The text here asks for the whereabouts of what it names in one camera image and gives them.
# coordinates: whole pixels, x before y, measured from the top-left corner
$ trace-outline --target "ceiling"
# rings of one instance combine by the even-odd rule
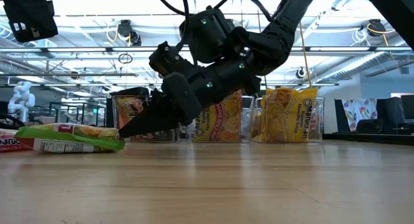
[[[203,11],[208,5],[215,5],[220,0],[189,0],[190,11],[193,13]],[[270,13],[273,13],[281,0],[260,0]],[[125,47],[126,41],[117,39],[112,42],[107,37],[115,38],[115,28],[120,20],[130,19],[133,28],[139,32],[142,38],[142,46],[157,46],[168,41],[170,45],[178,43],[180,40],[178,26],[184,21],[182,16],[178,16],[168,10],[159,0],[53,0],[55,9],[55,22],[59,29],[59,35],[50,38],[47,43],[53,47]],[[168,2],[178,9],[183,9],[182,0],[168,0]],[[257,7],[249,0],[229,0],[221,7],[226,18],[233,19],[236,26],[243,26],[247,30],[259,32],[259,26],[263,28],[267,25],[266,18],[257,13]],[[355,29],[361,25],[367,25],[369,19],[381,19],[386,28],[392,29],[387,21],[381,16],[378,10],[366,0],[314,0],[308,7],[305,17],[302,20],[303,29],[306,30],[317,22],[317,26],[310,31],[305,38],[306,46],[364,46],[366,41],[355,43],[353,34]],[[0,9],[0,26],[8,27],[7,18],[4,10]],[[398,36],[396,32],[388,34],[389,38]],[[299,31],[296,31],[296,39],[300,39]],[[384,43],[383,38],[372,38],[368,36],[366,40],[371,45]],[[45,42],[37,42],[38,47]],[[295,46],[301,46],[301,41],[297,41]],[[0,38],[0,47],[21,47],[12,41]],[[160,84],[161,79],[154,73],[148,65],[147,57],[150,52],[139,52],[132,63],[122,65],[117,60],[108,60],[109,55],[93,53],[64,54],[55,53],[54,58],[36,57],[33,54],[9,53],[7,56],[29,63],[42,70],[47,64],[49,67],[56,67],[54,73],[69,73],[78,71],[79,73],[136,73],[138,76],[86,76],[79,80],[65,79],[68,83],[84,83],[92,81],[104,81],[114,84]],[[188,52],[182,53],[183,57],[191,59]],[[95,60],[65,60],[65,58],[95,57]],[[312,72],[317,72],[314,68],[329,67],[348,57],[322,56],[313,54],[307,57],[307,62]],[[288,61],[267,76],[267,81],[290,82],[295,79],[294,72],[305,66],[303,56],[291,56]],[[16,69],[19,73],[38,73],[39,71],[26,70],[21,67],[0,65],[1,71],[10,73]],[[94,94],[104,95],[101,90],[94,89]]]

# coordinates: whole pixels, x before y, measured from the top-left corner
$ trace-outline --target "desk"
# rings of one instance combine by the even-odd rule
[[[0,154],[0,223],[412,223],[414,147],[133,144]]]

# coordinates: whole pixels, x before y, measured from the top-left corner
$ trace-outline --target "transparent container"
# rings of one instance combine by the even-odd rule
[[[117,129],[124,127],[132,118],[144,110],[150,102],[148,95],[116,95],[112,97],[114,124]],[[178,142],[179,128],[137,135],[125,139],[128,142]]]
[[[265,143],[321,142],[323,135],[323,116],[325,114],[325,98],[317,97],[312,102],[312,111],[292,108],[294,115],[287,113],[283,107],[271,110],[272,118],[264,120],[261,107],[262,98],[255,101],[252,113],[252,141]],[[262,121],[272,121],[263,129]]]
[[[250,142],[254,97],[241,92],[215,104],[187,126],[188,142]]]

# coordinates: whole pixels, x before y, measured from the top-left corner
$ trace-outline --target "yellow snack bag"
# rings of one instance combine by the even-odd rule
[[[214,104],[195,119],[194,142],[241,141],[242,92]]]
[[[316,89],[267,89],[261,100],[261,142],[307,142]]]

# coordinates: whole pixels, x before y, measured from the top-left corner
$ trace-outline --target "clear plastic bin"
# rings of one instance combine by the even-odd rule
[[[187,126],[188,142],[250,142],[253,106],[254,97],[241,92],[211,106]]]
[[[261,100],[262,98],[257,98],[255,101],[255,107],[252,113],[252,128],[250,130],[250,134],[252,136],[252,141],[255,142],[266,142],[266,143],[288,143],[288,142],[321,142],[322,135],[323,135],[323,116],[325,114],[325,98],[316,98],[314,103],[312,104],[312,112],[310,114],[310,118],[306,121],[306,115],[303,115],[304,120],[301,120],[301,115],[299,113],[298,116],[298,128],[292,128],[286,125],[286,119],[279,119],[279,120],[272,120],[272,121],[280,121],[277,126],[277,129],[274,129],[274,132],[278,132],[280,134],[284,134],[286,139],[286,129],[293,129],[293,131],[297,131],[300,129],[300,123],[303,123],[303,135],[307,136],[303,137],[299,141],[289,141],[289,140],[269,140],[268,137],[261,138],[261,115],[262,115],[262,107],[261,107]]]
[[[117,129],[124,127],[133,117],[149,105],[148,95],[117,95],[112,97],[114,124]],[[125,139],[129,142],[178,142],[179,128],[137,135]]]

